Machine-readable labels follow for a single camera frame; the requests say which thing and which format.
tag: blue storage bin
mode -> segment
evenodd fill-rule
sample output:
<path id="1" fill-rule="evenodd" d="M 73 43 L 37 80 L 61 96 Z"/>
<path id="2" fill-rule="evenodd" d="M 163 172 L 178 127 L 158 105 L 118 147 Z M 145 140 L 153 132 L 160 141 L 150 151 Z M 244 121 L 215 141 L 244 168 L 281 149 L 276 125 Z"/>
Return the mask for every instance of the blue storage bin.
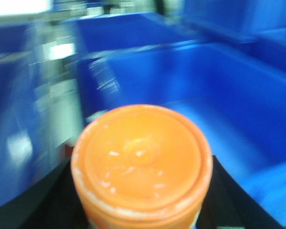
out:
<path id="1" fill-rule="evenodd" d="M 248 43 L 257 32 L 286 26 L 286 0 L 185 0 L 184 19 L 230 42 Z"/>
<path id="2" fill-rule="evenodd" d="M 250 54 L 286 72 L 286 28 L 259 34 Z"/>
<path id="3" fill-rule="evenodd" d="M 131 13 L 116 16 L 83 17 L 62 23 L 75 37 L 79 56 L 91 52 L 174 43 L 197 38 L 185 35 L 164 23 L 156 13 Z"/>
<path id="4" fill-rule="evenodd" d="M 101 107 L 90 90 L 95 82 L 89 77 L 89 64 L 112 50 L 149 49 L 155 45 L 174 42 L 205 42 L 199 33 L 191 33 L 181 26 L 168 26 L 162 16 L 151 13 L 132 13 L 117 16 L 100 16 L 71 19 L 61 24 L 62 36 L 75 39 L 77 59 L 70 69 L 77 76 L 83 117 L 92 115 L 92 105 Z"/>
<path id="5" fill-rule="evenodd" d="M 286 173 L 267 175 L 286 163 L 284 72 L 220 44 L 193 44 L 113 53 L 93 62 L 90 74 L 94 112 L 147 103 L 184 114 L 233 178 L 286 225 L 286 206 L 276 199 L 278 190 L 286 198 Z M 265 188 L 271 182 L 276 188 Z"/>
<path id="6" fill-rule="evenodd" d="M 0 206 L 52 169 L 40 29 L 39 22 L 0 25 Z"/>

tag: plastic jar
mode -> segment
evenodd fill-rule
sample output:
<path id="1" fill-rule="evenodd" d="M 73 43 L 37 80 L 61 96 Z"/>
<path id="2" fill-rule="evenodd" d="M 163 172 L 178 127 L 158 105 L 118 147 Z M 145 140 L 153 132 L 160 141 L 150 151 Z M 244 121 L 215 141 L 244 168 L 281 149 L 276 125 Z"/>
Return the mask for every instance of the plastic jar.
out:
<path id="1" fill-rule="evenodd" d="M 81 134 L 71 171 L 89 223 L 100 229 L 193 228 L 212 174 L 201 130 L 155 105 L 111 110 Z"/>

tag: blue plastic bin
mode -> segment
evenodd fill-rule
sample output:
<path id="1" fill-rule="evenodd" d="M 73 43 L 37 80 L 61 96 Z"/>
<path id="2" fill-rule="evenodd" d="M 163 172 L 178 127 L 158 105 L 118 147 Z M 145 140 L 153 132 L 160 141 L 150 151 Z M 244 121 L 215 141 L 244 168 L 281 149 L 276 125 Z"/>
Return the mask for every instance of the blue plastic bin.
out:
<path id="1" fill-rule="evenodd" d="M 156 13 L 131 13 L 116 16 L 83 17 L 64 21 L 75 37 L 80 57 L 91 52 L 174 43 L 197 38 L 164 23 Z"/>
<path id="2" fill-rule="evenodd" d="M 248 43 L 257 32 L 286 26 L 286 0 L 185 0 L 184 19 L 230 42 Z"/>
<path id="3" fill-rule="evenodd" d="M 286 225 L 286 206 L 277 204 L 286 199 L 284 72 L 220 44 L 113 53 L 90 71 L 95 112 L 148 103 L 184 114 L 233 178 Z M 271 176 L 276 170 L 283 172 Z"/>
<path id="4" fill-rule="evenodd" d="M 250 54 L 286 72 L 286 28 L 259 34 Z"/>
<path id="5" fill-rule="evenodd" d="M 65 28 L 64 36 L 72 36 L 75 40 L 77 60 L 70 64 L 70 69 L 77 76 L 84 119 L 93 114 L 92 105 L 100 103 L 90 90 L 94 86 L 88 67 L 92 61 L 112 50 L 149 49 L 191 39 L 206 41 L 199 33 L 167 25 L 162 16 L 151 12 L 84 17 L 64 21 L 61 25 Z"/>
<path id="6" fill-rule="evenodd" d="M 0 25 L 0 206 L 52 169 L 37 24 Z"/>

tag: orange lid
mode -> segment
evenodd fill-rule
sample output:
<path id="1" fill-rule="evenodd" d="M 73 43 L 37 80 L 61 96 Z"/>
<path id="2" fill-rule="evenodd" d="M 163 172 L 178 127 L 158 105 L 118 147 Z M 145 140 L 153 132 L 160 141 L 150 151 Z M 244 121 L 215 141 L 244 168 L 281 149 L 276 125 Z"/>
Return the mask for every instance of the orange lid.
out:
<path id="1" fill-rule="evenodd" d="M 204 135 L 189 119 L 141 104 L 111 110 L 90 123 L 71 166 L 79 195 L 100 211 L 155 220 L 201 204 L 212 157 Z"/>

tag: blurry background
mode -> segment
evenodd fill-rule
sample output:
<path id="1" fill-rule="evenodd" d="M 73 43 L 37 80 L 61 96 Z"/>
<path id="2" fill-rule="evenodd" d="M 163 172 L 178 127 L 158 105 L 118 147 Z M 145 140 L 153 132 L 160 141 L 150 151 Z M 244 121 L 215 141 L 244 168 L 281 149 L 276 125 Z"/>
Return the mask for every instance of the blurry background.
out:
<path id="1" fill-rule="evenodd" d="M 1 0 L 0 206 L 142 101 L 195 121 L 286 226 L 286 0 Z"/>

